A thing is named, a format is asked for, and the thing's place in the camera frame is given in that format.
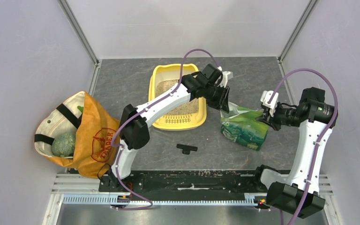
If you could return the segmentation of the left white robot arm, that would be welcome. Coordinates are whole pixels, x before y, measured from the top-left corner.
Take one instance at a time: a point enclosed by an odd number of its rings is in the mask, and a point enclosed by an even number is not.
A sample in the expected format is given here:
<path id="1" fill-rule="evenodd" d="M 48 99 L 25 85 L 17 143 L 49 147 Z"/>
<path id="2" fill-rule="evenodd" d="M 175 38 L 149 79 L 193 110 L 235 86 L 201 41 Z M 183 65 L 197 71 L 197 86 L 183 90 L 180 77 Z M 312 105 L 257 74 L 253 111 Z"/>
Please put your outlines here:
<path id="1" fill-rule="evenodd" d="M 128 176 L 139 149 L 150 140 L 150 127 L 159 118 L 176 107 L 196 98 L 204 98 L 209 107 L 225 113 L 229 112 L 228 80 L 233 78 L 231 71 L 208 64 L 202 71 L 182 75 L 179 83 L 155 99 L 139 105 L 127 105 L 122 113 L 120 126 L 112 139 L 112 146 L 118 149 L 112 165 L 113 176 L 110 185 L 116 191 L 128 187 Z"/>

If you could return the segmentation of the green litter bag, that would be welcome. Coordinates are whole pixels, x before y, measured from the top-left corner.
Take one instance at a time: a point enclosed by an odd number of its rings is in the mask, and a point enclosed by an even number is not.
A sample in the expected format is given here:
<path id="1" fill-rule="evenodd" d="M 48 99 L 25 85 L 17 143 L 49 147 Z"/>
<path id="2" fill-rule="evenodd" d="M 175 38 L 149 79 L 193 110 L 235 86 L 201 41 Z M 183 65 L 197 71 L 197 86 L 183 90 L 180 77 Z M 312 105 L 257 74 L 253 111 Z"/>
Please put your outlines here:
<path id="1" fill-rule="evenodd" d="M 257 121 L 263 115 L 262 111 L 252 110 L 228 103 L 229 112 L 220 113 L 221 134 L 230 141 L 259 151 L 265 142 L 269 126 Z"/>

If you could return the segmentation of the yellow litter box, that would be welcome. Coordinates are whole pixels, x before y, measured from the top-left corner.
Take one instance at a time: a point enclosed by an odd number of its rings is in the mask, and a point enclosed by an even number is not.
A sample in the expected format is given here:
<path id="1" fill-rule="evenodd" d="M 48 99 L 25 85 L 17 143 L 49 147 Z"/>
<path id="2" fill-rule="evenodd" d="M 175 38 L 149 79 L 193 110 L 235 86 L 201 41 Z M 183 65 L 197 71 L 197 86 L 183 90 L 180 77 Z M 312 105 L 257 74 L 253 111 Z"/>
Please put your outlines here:
<path id="1" fill-rule="evenodd" d="M 150 78 L 149 101 L 176 85 L 180 76 L 180 64 L 158 65 Z M 152 125 L 167 131 L 182 131 L 201 126 L 207 118 L 207 106 L 204 98 L 179 105 L 160 117 Z"/>

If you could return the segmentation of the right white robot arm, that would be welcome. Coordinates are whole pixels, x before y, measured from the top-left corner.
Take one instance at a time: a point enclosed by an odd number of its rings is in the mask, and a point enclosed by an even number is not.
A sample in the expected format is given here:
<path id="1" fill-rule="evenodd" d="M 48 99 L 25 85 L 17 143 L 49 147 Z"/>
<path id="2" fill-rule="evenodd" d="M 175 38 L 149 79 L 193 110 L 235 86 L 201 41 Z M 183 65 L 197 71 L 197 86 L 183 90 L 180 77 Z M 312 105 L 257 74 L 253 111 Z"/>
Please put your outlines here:
<path id="1" fill-rule="evenodd" d="M 307 218 L 324 208 L 325 200 L 319 197 L 319 173 L 325 145 L 332 133 L 329 124 L 335 108 L 325 103 L 325 90 L 315 87 L 303 90 L 299 105 L 278 101 L 278 94 L 264 91 L 261 99 L 263 114 L 258 122 L 269 125 L 275 131 L 281 126 L 297 127 L 299 143 L 292 168 L 287 176 L 278 170 L 261 165 L 256 168 L 252 186 L 258 192 L 267 190 L 268 206 L 290 214 L 306 198 L 298 212 L 299 218 Z"/>

